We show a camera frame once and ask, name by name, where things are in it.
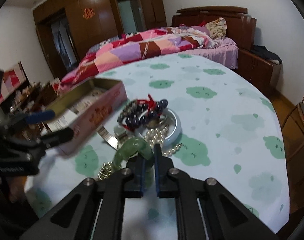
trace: pink bed sheet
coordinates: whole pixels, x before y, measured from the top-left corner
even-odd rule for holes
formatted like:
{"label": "pink bed sheet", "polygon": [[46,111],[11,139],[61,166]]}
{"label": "pink bed sheet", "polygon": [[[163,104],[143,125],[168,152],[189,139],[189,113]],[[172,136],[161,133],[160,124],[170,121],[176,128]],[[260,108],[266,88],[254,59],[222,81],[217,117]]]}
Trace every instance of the pink bed sheet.
{"label": "pink bed sheet", "polygon": [[184,54],[199,55],[206,57],[209,60],[221,63],[230,69],[237,69],[237,51],[238,47],[236,43],[230,38],[224,38],[223,40],[216,40],[219,43],[219,47],[215,49],[189,49]]}

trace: triangular cutout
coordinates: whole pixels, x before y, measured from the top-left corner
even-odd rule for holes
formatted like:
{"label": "triangular cutout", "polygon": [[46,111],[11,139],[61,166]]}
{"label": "triangular cutout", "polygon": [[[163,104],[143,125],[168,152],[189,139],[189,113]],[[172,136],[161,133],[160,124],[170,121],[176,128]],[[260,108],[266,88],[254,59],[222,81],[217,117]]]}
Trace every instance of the triangular cutout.
{"label": "triangular cutout", "polygon": [[237,227],[248,221],[248,218],[225,195],[220,195],[219,198],[232,227]]}
{"label": "triangular cutout", "polygon": [[50,221],[62,228],[68,228],[74,216],[79,200],[81,199],[80,194],[76,194],[66,203],[58,212],[50,218]]}

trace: open box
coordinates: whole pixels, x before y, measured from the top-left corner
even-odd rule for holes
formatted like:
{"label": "open box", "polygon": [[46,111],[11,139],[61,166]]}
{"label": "open box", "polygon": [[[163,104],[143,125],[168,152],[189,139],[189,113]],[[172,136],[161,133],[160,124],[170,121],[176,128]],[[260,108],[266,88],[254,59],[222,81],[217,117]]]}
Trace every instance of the open box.
{"label": "open box", "polygon": [[56,118],[47,122],[46,127],[52,132],[66,127],[74,131],[73,139],[58,147],[69,155],[125,100],[127,95],[121,80],[86,79],[47,106]]}

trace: metal screw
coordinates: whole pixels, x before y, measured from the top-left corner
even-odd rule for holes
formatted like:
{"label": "metal screw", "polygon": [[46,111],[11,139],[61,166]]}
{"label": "metal screw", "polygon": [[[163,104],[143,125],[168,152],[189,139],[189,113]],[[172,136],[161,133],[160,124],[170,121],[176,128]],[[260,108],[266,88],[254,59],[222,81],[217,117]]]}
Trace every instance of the metal screw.
{"label": "metal screw", "polygon": [[130,168],[125,168],[125,169],[122,169],[122,174],[123,175],[129,175],[129,174],[131,174],[131,169]]}
{"label": "metal screw", "polygon": [[179,172],[180,172],[180,170],[177,169],[177,168],[170,168],[170,169],[169,169],[169,173],[170,173],[171,175],[176,175],[176,174],[178,174]]}
{"label": "metal screw", "polygon": [[30,161],[32,159],[32,156],[29,153],[27,153],[26,154],[26,159]]}
{"label": "metal screw", "polygon": [[94,183],[94,179],[92,179],[92,178],[86,178],[83,180],[83,184],[85,186],[91,186],[93,183]]}
{"label": "metal screw", "polygon": [[214,186],[214,185],[216,185],[217,181],[216,181],[215,178],[208,178],[208,179],[206,180],[206,183],[207,183],[208,185],[210,185],[210,186]]}

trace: white tablecloth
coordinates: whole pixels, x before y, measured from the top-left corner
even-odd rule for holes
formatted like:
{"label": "white tablecloth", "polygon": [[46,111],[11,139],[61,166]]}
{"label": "white tablecloth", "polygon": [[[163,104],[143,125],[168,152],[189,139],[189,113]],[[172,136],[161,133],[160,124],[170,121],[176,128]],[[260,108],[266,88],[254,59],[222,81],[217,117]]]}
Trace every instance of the white tablecloth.
{"label": "white tablecloth", "polygon": [[[122,79],[129,99],[166,98],[180,117],[182,148],[174,166],[191,177],[216,178],[272,231],[289,219],[289,188],[282,134],[269,100],[249,82],[204,57],[171,54],[134,62],[98,76]],[[105,127],[113,132],[119,112]],[[86,177],[95,177],[115,151],[95,133],[80,152],[62,158],[47,151],[26,194],[44,215]],[[82,166],[84,159],[92,160]],[[127,199],[123,239],[177,239],[173,199],[157,199],[154,187]]]}

